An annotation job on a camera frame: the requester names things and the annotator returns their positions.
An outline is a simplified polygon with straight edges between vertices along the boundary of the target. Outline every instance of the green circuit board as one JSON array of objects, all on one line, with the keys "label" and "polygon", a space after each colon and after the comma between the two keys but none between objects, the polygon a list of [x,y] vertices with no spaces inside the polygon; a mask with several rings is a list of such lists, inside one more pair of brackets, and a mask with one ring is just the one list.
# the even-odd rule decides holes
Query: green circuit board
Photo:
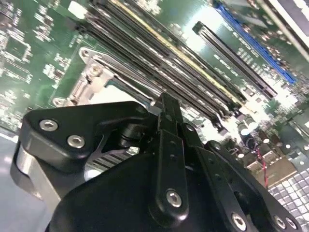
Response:
[{"label": "green circuit board", "polygon": [[[90,8],[86,0],[75,2],[86,9]],[[295,71],[297,83],[287,84],[205,1],[151,2],[137,1],[142,10],[168,28],[223,78],[241,90],[248,99],[248,107],[251,104],[257,109],[256,119],[262,126],[269,127],[278,121],[283,122],[306,104],[306,77]],[[53,98],[66,98],[84,68],[78,56],[81,47],[112,53],[95,38],[79,34],[66,25],[67,18],[77,20],[68,10],[70,3],[71,0],[27,0],[22,3],[12,0],[9,3],[13,15],[11,27],[0,29],[1,126],[15,131],[29,109],[54,107]],[[133,8],[127,2],[117,0],[112,1],[112,4]],[[198,21],[213,30],[240,57],[250,60],[254,70],[274,87],[278,96],[271,101],[267,100],[245,76],[234,71],[231,64],[223,62],[220,56],[205,46],[192,30]],[[159,33],[173,44],[164,33]]]}]

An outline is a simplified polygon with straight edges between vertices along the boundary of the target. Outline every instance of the capacitor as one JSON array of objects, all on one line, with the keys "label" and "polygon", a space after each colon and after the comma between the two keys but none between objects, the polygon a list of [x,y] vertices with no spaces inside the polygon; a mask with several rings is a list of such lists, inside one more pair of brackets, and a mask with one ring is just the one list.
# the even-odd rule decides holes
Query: capacitor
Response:
[{"label": "capacitor", "polygon": [[259,137],[260,137],[260,139],[262,140],[262,142],[264,144],[268,144],[269,143],[269,138],[268,138],[267,134],[264,131],[260,130],[258,134],[259,134]]},{"label": "capacitor", "polygon": [[255,130],[257,127],[258,127],[258,124],[257,122],[251,117],[251,116],[248,116],[246,119],[245,119],[245,122],[247,123],[248,125],[248,128],[249,130]]},{"label": "capacitor", "polygon": [[249,148],[250,150],[255,150],[256,146],[257,146],[257,142],[256,140],[253,138],[252,135],[248,134],[246,136],[241,136],[241,140],[243,141],[243,143],[245,144],[245,146],[247,148]]},{"label": "capacitor", "polygon": [[281,142],[280,138],[276,134],[273,134],[270,137],[270,140],[275,146],[283,146],[283,143]]},{"label": "capacitor", "polygon": [[241,135],[247,135],[250,133],[250,130],[248,129],[248,127],[244,124],[244,123],[240,123],[238,126],[238,131]]}]

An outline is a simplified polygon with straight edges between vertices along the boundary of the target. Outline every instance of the gray surface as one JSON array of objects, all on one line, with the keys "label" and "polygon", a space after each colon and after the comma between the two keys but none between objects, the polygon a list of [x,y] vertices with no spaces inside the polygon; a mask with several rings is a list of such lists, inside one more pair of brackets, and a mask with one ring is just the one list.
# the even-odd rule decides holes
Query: gray surface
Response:
[{"label": "gray surface", "polygon": [[15,145],[0,137],[0,231],[43,232],[51,217],[46,206],[18,188],[10,176]]}]

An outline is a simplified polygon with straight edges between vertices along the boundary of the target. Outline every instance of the black connector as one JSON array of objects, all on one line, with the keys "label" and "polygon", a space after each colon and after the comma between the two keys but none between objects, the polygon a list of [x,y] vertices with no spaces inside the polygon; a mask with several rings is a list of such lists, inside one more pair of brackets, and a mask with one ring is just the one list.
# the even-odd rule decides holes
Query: black connector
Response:
[{"label": "black connector", "polygon": [[249,65],[240,59],[238,55],[206,25],[197,22],[192,30],[199,35],[205,44],[217,53],[221,59],[227,63],[232,63],[235,70],[249,79],[253,86],[266,98],[272,99],[277,95],[277,92],[268,83],[266,83]]}]

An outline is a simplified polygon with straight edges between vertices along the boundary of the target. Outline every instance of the expansion slot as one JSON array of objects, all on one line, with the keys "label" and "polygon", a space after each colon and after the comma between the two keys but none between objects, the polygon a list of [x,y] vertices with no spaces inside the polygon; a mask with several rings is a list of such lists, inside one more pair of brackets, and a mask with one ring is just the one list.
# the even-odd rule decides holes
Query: expansion slot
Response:
[{"label": "expansion slot", "polygon": [[249,33],[247,33],[239,23],[222,4],[216,5],[217,11],[220,15],[229,23],[229,25],[234,28],[234,30],[249,43],[249,45],[267,62],[272,68],[287,82],[290,84],[295,83],[295,79],[285,71]]},{"label": "expansion slot", "polygon": [[251,83],[264,94],[268,99],[274,98],[276,91],[267,84],[250,66],[248,66],[237,54],[231,50],[215,33],[213,33],[206,25],[198,22],[193,31],[199,35],[213,51],[215,51],[221,59],[226,63],[232,63],[235,69],[244,77],[247,77]]}]

